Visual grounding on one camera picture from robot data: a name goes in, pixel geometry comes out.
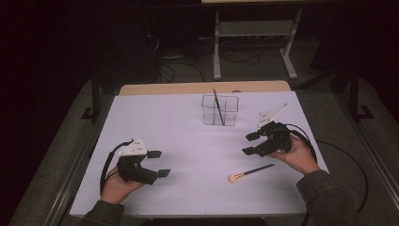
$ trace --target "sleeve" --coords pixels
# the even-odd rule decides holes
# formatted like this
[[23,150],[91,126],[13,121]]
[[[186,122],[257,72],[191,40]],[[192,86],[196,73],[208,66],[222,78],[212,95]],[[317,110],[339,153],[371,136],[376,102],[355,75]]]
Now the sleeve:
[[97,201],[93,209],[83,218],[76,221],[74,226],[113,226],[119,225],[124,206],[109,202]]
[[296,186],[313,225],[362,225],[356,210],[358,196],[347,186],[336,183],[326,171],[312,172]]

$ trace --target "floor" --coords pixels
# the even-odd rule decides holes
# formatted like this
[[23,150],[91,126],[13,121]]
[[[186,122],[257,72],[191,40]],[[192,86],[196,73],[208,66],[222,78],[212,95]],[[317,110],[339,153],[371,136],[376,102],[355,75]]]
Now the floor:
[[[197,57],[168,53],[168,59],[162,60],[162,76],[156,82],[212,82],[212,53],[207,49],[212,40],[202,41],[203,54]],[[252,44],[260,42],[262,45],[256,51],[253,48],[231,49],[229,41],[237,43],[226,40],[227,47],[221,60],[222,81],[286,80],[294,88],[321,73],[310,69],[319,43],[317,40],[295,42],[290,56],[298,74],[296,80],[288,78],[279,57],[279,48],[284,40],[252,40]],[[177,59],[170,59],[170,56],[177,56]],[[395,182],[399,182],[399,166],[396,163],[399,157],[396,152],[399,125],[381,104],[373,87],[361,79],[359,105],[366,105],[374,118],[354,121],[347,111],[348,87],[339,94],[332,92],[328,87],[333,78],[330,76],[310,89],[296,92],[315,138],[319,140],[322,155],[331,174],[353,188],[361,201],[366,187],[361,170],[339,150],[350,153],[366,172],[370,191],[359,213],[366,225],[397,225],[399,205],[392,197],[397,190]],[[91,107],[91,99],[91,83],[88,82],[74,99],[10,225],[70,225],[76,220],[68,214],[68,209],[113,96],[101,95],[102,111],[95,123],[81,119],[83,112]],[[265,218],[270,226],[299,225],[302,219],[303,216]],[[145,220],[124,218],[121,225],[139,225]]]

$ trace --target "white table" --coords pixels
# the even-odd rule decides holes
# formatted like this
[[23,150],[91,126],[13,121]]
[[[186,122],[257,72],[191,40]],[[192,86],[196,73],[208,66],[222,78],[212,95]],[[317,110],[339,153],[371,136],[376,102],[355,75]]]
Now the white table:
[[[292,91],[218,93],[239,97],[236,126],[202,124],[205,93],[118,96],[91,157],[71,214],[83,216],[100,198],[99,182],[105,159],[120,143],[142,137],[158,159],[144,159],[149,170],[171,169],[167,178],[144,186],[122,204],[124,214],[138,218],[255,217],[305,213],[296,189],[302,175],[279,160],[241,150],[265,141],[247,141],[257,130],[259,112],[289,104],[276,121],[301,127],[310,137],[323,170],[326,164],[311,128]],[[110,169],[118,161],[115,156]],[[274,163],[272,168],[227,181],[236,174]]]

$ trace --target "transparent cup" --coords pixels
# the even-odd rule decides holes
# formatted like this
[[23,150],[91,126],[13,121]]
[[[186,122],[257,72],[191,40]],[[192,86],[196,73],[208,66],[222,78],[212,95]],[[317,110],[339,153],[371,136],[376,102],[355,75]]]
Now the transparent cup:
[[214,95],[202,96],[202,123],[235,126],[235,118],[238,113],[238,97],[218,95],[217,100],[219,101],[220,112]]

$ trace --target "dark background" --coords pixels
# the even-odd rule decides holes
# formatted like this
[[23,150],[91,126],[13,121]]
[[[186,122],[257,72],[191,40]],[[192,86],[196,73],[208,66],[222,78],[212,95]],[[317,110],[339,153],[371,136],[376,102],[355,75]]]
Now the dark background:
[[[107,62],[97,70],[102,72],[102,88],[112,93],[124,83],[150,83],[156,78],[156,60],[143,44],[148,32],[141,29],[143,24],[163,40],[163,48],[181,48],[190,54],[197,51],[198,37],[213,35],[212,12],[165,12],[149,21],[140,16],[108,18],[73,13],[73,8],[85,4],[89,1],[0,2],[1,194],[6,206],[1,225],[8,224],[72,101],[89,81],[96,64]],[[383,104],[399,120],[399,109],[395,106],[399,84],[399,60],[395,54],[399,53],[397,5],[386,0],[371,6],[306,8],[296,38],[316,37],[322,41],[312,64],[314,68],[327,70],[347,56],[356,56],[360,75],[375,87]],[[244,18],[251,15],[262,19],[258,12],[238,12]],[[186,31],[183,37],[177,35],[182,30]],[[118,34],[128,35],[121,38]],[[137,61],[135,67],[126,63],[137,60],[132,50],[141,53],[143,60]]]

